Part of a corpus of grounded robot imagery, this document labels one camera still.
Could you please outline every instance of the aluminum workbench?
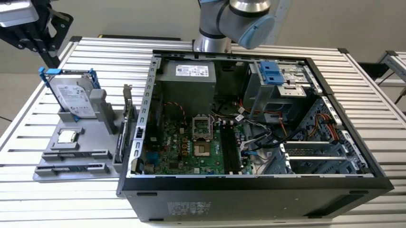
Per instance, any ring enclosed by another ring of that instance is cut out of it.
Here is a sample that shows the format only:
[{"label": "aluminum workbench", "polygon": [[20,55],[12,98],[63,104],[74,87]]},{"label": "aluminum workbench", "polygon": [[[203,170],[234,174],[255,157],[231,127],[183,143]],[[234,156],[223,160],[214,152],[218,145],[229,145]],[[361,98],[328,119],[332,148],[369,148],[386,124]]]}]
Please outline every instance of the aluminum workbench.
[{"label": "aluminum workbench", "polygon": [[[153,49],[191,50],[191,42],[82,38],[63,51],[60,68],[98,71],[107,102],[123,109],[123,84],[134,86],[141,104]],[[59,121],[59,105],[40,84],[0,138],[0,227],[406,227],[406,117],[390,102],[349,54],[333,48],[261,46],[237,54],[312,57],[358,129],[366,145],[392,178],[394,190],[345,215],[306,221],[233,221],[142,224],[126,199],[115,196],[118,179],[66,183],[32,181]]]},{"label": "aluminum workbench", "polygon": [[386,51],[378,63],[385,63],[406,82],[406,52]]}]

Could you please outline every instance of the cable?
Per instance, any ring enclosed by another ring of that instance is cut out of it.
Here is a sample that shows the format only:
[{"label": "cable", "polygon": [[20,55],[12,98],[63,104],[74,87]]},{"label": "cable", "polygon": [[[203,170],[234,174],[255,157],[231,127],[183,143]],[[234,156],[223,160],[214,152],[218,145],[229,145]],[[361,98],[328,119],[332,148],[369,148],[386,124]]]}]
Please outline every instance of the cable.
[{"label": "cable", "polygon": [[183,114],[183,123],[185,123],[185,125],[189,125],[187,122],[186,122],[186,114],[185,114],[185,110],[183,110],[182,105],[179,105],[177,102],[166,102],[166,103],[165,103],[165,106],[166,106],[166,105],[177,105],[177,106],[181,108],[182,114]]},{"label": "cable", "polygon": [[7,120],[7,121],[12,122],[12,120],[11,120],[11,119],[8,119],[8,118],[6,118],[6,117],[3,117],[3,116],[0,116],[0,119]]},{"label": "cable", "polygon": [[382,81],[378,83],[378,86],[382,84],[382,82],[385,82],[385,80],[386,80],[392,75],[394,75],[394,72],[393,72],[392,74],[389,74],[389,75],[386,76],[386,78],[382,79]]},{"label": "cable", "polygon": [[[241,105],[241,108],[243,108],[243,110],[245,110],[246,112],[250,112],[250,111],[251,111],[250,109],[246,109],[246,108],[243,107],[242,99],[241,99],[239,105]],[[282,129],[284,129],[285,136],[288,136],[288,132],[286,132],[285,125],[284,125],[284,121],[282,121],[282,118],[284,118],[284,117],[282,117],[282,112],[265,111],[265,113],[279,114],[281,127],[282,127]]]},{"label": "cable", "polygon": [[266,144],[266,145],[261,145],[258,146],[255,149],[253,149],[251,151],[258,151],[259,149],[265,148],[265,149],[270,149],[270,148],[277,148],[285,141],[289,141],[290,139],[293,139],[293,137],[302,132],[305,135],[305,139],[304,141],[308,140],[308,130],[305,128],[298,128],[289,136],[286,136],[284,139],[281,139],[278,142],[273,143],[273,144]]},{"label": "cable", "polygon": [[402,95],[398,96],[397,100],[394,101],[394,104],[396,104],[396,105],[400,103],[402,97],[404,97]]},{"label": "cable", "polygon": [[261,167],[263,167],[265,164],[267,164],[271,160],[267,159],[267,161],[265,163],[261,164],[261,166],[255,169],[255,174],[258,175],[258,170],[261,169]]},{"label": "cable", "polygon": [[[332,120],[332,117],[328,114],[321,114],[321,113],[317,114],[316,127],[314,127],[312,133],[309,134],[310,137],[317,132],[317,129],[318,129],[318,117],[320,116],[324,118],[324,120],[326,120],[326,119]],[[328,129],[330,131],[330,134],[332,134],[332,137],[334,138],[334,140],[340,140],[338,134],[337,134],[337,132],[334,130],[334,127],[333,127],[333,125],[330,123],[328,124]]]},{"label": "cable", "polygon": [[[332,120],[332,117],[328,115],[328,114],[322,114],[329,120]],[[329,131],[330,131],[330,133],[332,133],[332,137],[334,138],[334,140],[340,140],[340,137],[338,137],[338,134],[337,134],[337,132],[336,132],[336,130],[334,130],[334,126],[333,126],[333,124],[328,124],[328,128],[329,128]]]}]

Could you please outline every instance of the white wall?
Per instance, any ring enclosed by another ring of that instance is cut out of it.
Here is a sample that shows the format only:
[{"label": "white wall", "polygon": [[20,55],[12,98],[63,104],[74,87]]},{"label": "white wall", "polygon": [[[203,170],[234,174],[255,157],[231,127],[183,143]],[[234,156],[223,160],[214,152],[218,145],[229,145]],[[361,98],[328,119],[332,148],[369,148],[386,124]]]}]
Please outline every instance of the white wall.
[{"label": "white wall", "polygon": [[278,45],[348,48],[376,62],[386,50],[406,51],[406,0],[292,0]]},{"label": "white wall", "polygon": [[[118,34],[191,40],[198,34],[197,0],[60,0],[52,5],[75,18],[68,38]],[[406,0],[292,0],[277,45],[345,47],[357,60],[376,61],[384,50],[406,50],[405,12]],[[0,42],[0,72],[32,73],[42,65],[28,50]]]}]

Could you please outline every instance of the blue plastic latch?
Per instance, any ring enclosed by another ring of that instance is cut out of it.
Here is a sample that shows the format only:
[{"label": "blue plastic latch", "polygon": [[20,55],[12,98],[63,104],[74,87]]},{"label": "blue plastic latch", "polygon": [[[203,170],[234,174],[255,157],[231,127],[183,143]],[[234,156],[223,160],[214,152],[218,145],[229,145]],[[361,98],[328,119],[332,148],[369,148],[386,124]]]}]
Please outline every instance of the blue plastic latch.
[{"label": "blue plastic latch", "polygon": [[60,75],[60,73],[62,73],[62,69],[48,69],[48,71],[47,71],[47,75]]},{"label": "blue plastic latch", "polygon": [[267,85],[282,85],[285,78],[275,62],[259,62],[259,71]]}]

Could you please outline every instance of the label sticker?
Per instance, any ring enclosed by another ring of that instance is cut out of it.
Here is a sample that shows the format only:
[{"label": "label sticker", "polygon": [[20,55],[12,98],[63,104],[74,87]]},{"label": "label sticker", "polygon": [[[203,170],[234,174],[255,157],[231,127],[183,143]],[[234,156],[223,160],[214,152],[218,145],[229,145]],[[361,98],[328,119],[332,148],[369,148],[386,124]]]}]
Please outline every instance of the label sticker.
[{"label": "label sticker", "polygon": [[243,114],[243,112],[246,111],[246,109],[243,107],[239,108],[239,113]]},{"label": "label sticker", "polygon": [[243,119],[243,115],[239,114],[239,115],[235,117],[235,120],[239,122],[242,119]]},{"label": "label sticker", "polygon": [[170,215],[207,215],[211,202],[169,202]]},{"label": "label sticker", "polygon": [[209,77],[209,66],[178,65],[177,76]]},{"label": "label sticker", "polygon": [[79,117],[95,117],[85,88],[78,85],[58,85],[56,88],[71,113]]}]

